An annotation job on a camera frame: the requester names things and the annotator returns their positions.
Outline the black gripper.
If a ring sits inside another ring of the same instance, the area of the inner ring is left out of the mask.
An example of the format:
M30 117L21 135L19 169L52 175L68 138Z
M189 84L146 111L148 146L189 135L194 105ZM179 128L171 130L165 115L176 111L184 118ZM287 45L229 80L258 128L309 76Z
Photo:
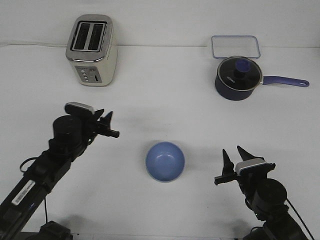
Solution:
M247 152L241 146L237 146L238 153L242 161L249 161L256 159L257 156L252 155ZM249 169L243 170L240 175L234 171L234 164L230 160L229 155L226 150L222 150L223 157L223 168L222 174L214 178L214 184L217 186L219 184L228 183L236 180L239 184L241 192L245 195L246 198L252 198L257 185L260 181L267 178L268 172L275 169L275 163L264 163L262 165L257 165L250 167Z
M120 132L111 129L111 120L113 111L102 116L104 109L98 109L94 114L85 121L84 136L87 143L92 143L98 135L118 138Z

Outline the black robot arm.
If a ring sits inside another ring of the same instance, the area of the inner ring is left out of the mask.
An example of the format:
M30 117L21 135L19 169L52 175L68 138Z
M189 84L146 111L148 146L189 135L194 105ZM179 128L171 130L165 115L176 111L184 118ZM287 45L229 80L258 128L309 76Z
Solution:
M274 163L268 163L263 157L250 154L237 147L242 159L234 164L225 150L222 151L223 168L220 176L214 178L214 184L237 181L245 196L245 205L263 222L253 227L244 236L245 240L312 240L311 231L303 222L298 224L290 215L294 209L288 199L286 188L277 180L269 178L268 173L275 169Z
M74 160L85 152L97 135L119 137L120 133L110 126L113 112L106 116L102 116L103 113L103 109L89 113L71 110L53 122L49 148L35 158L0 205L2 240L13 239L24 228Z

